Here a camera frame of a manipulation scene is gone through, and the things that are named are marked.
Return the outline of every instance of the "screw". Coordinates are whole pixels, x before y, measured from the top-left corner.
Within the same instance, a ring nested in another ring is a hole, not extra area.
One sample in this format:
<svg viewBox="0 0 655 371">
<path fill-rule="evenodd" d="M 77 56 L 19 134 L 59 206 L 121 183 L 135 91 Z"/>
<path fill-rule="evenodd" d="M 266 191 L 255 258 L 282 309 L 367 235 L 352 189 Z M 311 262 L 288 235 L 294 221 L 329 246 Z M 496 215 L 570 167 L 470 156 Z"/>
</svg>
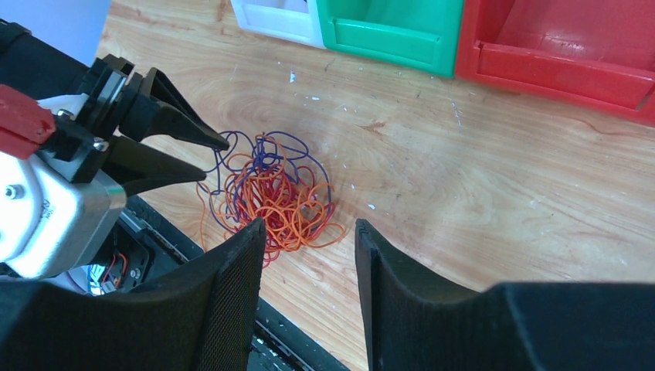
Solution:
<svg viewBox="0 0 655 371">
<path fill-rule="evenodd" d="M 93 149 L 98 152 L 104 152 L 109 148 L 109 143 L 102 138 L 95 137 L 93 139 Z"/>
<path fill-rule="evenodd" d="M 135 280 L 138 280 L 139 277 L 141 277 L 141 269 L 135 268 L 130 271 L 130 277 L 132 277 Z"/>
<path fill-rule="evenodd" d="M 5 197 L 7 199 L 21 199 L 25 195 L 25 189 L 22 185 L 13 184 L 5 187 Z"/>
<path fill-rule="evenodd" d="M 57 116 L 59 117 L 68 117 L 69 120 L 75 120 L 75 115 L 73 115 L 70 111 L 67 110 L 59 110 L 57 111 Z"/>
</svg>

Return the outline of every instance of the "orange wire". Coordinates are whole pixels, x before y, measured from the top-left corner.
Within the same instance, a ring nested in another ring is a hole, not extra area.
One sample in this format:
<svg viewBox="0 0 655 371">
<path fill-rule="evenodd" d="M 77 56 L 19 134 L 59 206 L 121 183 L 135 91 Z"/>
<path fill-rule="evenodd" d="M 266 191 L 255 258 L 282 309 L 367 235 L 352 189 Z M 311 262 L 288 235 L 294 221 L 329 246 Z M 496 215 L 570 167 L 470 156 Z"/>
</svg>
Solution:
<svg viewBox="0 0 655 371">
<path fill-rule="evenodd" d="M 266 257 L 265 266 L 279 256 L 280 251 L 297 251 L 301 247 L 322 248 L 342 240 L 346 229 L 338 223 L 330 223 L 336 205 L 323 203 L 319 200 L 318 190 L 334 189 L 326 182 L 316 183 L 314 172 L 307 166 L 300 166 L 311 175 L 311 182 L 301 179 L 298 184 L 287 177 L 289 161 L 287 151 L 274 138 L 257 135 L 256 140 L 264 139 L 276 145 L 281 152 L 280 164 L 271 165 L 266 171 L 261 168 L 255 172 L 248 170 L 253 167 L 254 158 L 250 154 L 235 153 L 229 156 L 225 163 L 228 168 L 235 158 L 244 158 L 245 162 L 238 172 L 233 172 L 225 178 L 223 189 L 225 200 L 218 208 L 211 193 L 209 193 L 209 208 L 220 222 L 228 227 L 225 237 L 234 234 L 258 217 L 266 224 Z M 202 217 L 200 239 L 203 250 L 203 221 L 207 206 L 200 195 L 199 185 L 195 187 L 196 194 L 202 201 Z M 339 234 L 327 243 L 317 244 L 327 228 L 335 228 Z"/>
</svg>

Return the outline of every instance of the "white storage bin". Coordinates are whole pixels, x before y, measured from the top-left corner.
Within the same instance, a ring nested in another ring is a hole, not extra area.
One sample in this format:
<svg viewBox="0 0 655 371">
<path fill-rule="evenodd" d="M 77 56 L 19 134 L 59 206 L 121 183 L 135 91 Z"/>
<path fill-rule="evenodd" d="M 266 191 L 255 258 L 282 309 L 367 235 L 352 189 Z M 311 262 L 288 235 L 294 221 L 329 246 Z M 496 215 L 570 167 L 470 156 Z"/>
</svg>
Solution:
<svg viewBox="0 0 655 371">
<path fill-rule="evenodd" d="M 246 31 L 325 48 L 316 0 L 232 0 L 232 7 Z"/>
</svg>

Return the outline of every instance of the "red storage bin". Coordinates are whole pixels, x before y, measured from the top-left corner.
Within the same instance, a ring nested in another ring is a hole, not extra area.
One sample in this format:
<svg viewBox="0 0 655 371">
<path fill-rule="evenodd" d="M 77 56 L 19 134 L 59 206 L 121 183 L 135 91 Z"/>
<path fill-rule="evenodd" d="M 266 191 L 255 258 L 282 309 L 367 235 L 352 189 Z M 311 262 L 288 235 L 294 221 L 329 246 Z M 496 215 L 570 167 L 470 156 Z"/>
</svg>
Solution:
<svg viewBox="0 0 655 371">
<path fill-rule="evenodd" d="M 455 73 L 655 127 L 655 0 L 466 0 Z"/>
</svg>

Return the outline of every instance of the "storage bin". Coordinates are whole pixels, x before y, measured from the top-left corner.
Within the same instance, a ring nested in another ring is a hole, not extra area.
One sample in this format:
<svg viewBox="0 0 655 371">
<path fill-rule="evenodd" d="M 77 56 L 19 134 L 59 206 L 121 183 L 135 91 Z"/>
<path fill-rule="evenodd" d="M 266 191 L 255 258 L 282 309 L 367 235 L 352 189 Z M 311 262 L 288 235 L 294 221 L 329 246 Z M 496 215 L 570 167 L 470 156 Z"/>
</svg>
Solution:
<svg viewBox="0 0 655 371">
<path fill-rule="evenodd" d="M 456 75 L 655 126 L 655 0 L 466 0 Z"/>
<path fill-rule="evenodd" d="M 324 48 L 316 0 L 232 0 L 246 31 Z"/>
<path fill-rule="evenodd" d="M 453 77 L 463 0 L 316 0 L 325 47 Z"/>
</svg>

